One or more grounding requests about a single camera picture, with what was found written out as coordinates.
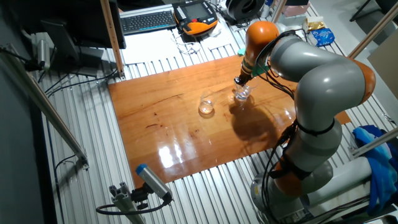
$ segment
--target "gray floor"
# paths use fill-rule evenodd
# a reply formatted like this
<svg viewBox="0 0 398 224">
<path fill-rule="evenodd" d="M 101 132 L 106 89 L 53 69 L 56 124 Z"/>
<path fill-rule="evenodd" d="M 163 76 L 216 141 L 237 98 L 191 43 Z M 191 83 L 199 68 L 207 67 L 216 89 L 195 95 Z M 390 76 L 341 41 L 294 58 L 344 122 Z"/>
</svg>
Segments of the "gray floor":
<svg viewBox="0 0 398 224">
<path fill-rule="evenodd" d="M 363 38 L 384 16 L 381 12 L 372 13 L 356 22 L 350 22 L 349 19 L 365 3 L 365 0 L 311 0 L 311 4 L 323 16 L 325 24 L 333 31 L 338 45 L 345 55 L 348 55 Z M 371 1 L 363 10 L 363 13 L 377 9 L 375 1 Z M 372 41 L 358 55 L 356 60 L 371 66 L 367 58 L 378 47 L 389 34 L 394 32 L 396 26 L 391 22 L 374 41 Z M 374 94 L 377 96 L 389 116 L 398 121 L 398 100 L 388 89 L 379 75 L 377 75 L 376 89 Z"/>
</svg>

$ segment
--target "black stand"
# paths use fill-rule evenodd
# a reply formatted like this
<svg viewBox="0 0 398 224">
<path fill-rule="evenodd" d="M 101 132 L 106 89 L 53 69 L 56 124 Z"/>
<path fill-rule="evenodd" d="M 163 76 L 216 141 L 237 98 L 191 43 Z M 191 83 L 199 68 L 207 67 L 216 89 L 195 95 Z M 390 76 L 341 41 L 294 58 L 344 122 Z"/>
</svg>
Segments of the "black stand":
<svg viewBox="0 0 398 224">
<path fill-rule="evenodd" d="M 380 10 L 380 9 L 376 9 L 376 10 L 374 10 L 374 11 L 365 13 L 365 14 L 362 15 L 362 16 L 358 16 L 358 14 L 359 14 L 360 12 L 362 12 L 362 10 L 365 8 L 365 6 L 367 6 L 367 5 L 369 4 L 370 1 L 371 1 L 371 0 L 366 0 L 366 2 L 358 9 L 358 11 L 355 12 L 355 14 L 352 16 L 351 19 L 349 19 L 349 21 L 350 21 L 350 22 L 354 22 L 356 19 L 359 19 L 359 18 L 361 18 L 361 17 L 367 16 L 367 15 L 369 15 L 369 14 L 371 14 L 371 13 L 374 13 L 375 11 L 379 11 L 379 10 Z"/>
<path fill-rule="evenodd" d="M 57 48 L 51 70 L 96 77 L 98 70 L 101 70 L 101 64 L 109 63 L 101 59 L 104 50 L 76 47 L 67 31 L 66 22 L 47 19 L 42 20 L 42 24 Z M 113 65 L 110 66 L 116 68 L 116 63 L 111 63 Z"/>
</svg>

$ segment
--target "orange handheld controller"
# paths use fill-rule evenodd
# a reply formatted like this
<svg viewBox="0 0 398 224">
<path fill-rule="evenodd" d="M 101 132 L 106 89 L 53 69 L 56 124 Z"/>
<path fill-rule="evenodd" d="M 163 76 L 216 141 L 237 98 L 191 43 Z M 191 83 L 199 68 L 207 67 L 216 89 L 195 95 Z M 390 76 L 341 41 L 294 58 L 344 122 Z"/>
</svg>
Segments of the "orange handheld controller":
<svg viewBox="0 0 398 224">
<path fill-rule="evenodd" d="M 217 25 L 215 10 L 206 1 L 173 4 L 177 25 L 188 35 L 200 35 Z"/>
</svg>

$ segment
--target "blue cloth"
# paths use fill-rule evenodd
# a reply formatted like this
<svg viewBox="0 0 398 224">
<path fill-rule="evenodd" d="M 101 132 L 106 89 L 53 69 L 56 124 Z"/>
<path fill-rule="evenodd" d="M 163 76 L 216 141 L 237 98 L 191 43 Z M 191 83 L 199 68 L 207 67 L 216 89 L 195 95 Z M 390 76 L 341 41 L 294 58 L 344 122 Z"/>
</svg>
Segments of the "blue cloth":
<svg viewBox="0 0 398 224">
<path fill-rule="evenodd" d="M 358 147 L 361 147 L 385 133 L 373 125 L 354 129 Z M 372 169 L 371 194 L 367 212 L 375 215 L 384 207 L 398 202 L 398 153 L 391 142 L 381 144 L 365 153 Z"/>
</svg>

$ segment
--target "desk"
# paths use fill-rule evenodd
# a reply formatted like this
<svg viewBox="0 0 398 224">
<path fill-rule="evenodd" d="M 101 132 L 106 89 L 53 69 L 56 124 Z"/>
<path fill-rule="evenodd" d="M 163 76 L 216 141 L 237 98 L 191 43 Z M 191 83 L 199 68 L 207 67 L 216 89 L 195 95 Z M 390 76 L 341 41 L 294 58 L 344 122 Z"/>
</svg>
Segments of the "desk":
<svg viewBox="0 0 398 224">
<path fill-rule="evenodd" d="M 268 149 L 292 124 L 294 102 L 262 80 L 244 106 L 235 104 L 241 61 L 231 56 L 109 86 L 136 185 L 141 163 L 170 182 Z M 218 101 L 214 116 L 202 118 L 198 105 L 207 89 Z M 350 122 L 345 112 L 338 119 Z"/>
</svg>

